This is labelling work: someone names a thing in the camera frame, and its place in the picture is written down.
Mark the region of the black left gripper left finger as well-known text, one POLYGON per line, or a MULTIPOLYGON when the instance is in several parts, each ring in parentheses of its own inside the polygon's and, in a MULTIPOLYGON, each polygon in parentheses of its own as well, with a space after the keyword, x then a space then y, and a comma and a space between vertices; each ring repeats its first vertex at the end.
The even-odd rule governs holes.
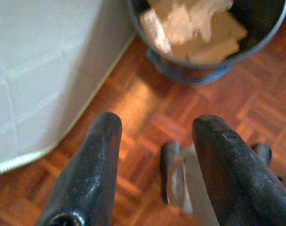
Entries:
POLYGON ((122 122, 103 112, 57 178, 38 226, 109 226, 117 183, 122 122))

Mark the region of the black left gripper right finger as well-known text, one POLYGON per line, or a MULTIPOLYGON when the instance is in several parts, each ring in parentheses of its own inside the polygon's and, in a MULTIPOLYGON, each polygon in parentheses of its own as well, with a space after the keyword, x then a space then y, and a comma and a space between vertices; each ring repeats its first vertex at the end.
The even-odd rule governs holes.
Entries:
POLYGON ((207 194, 222 226, 286 226, 286 187, 220 117, 192 123, 207 194))

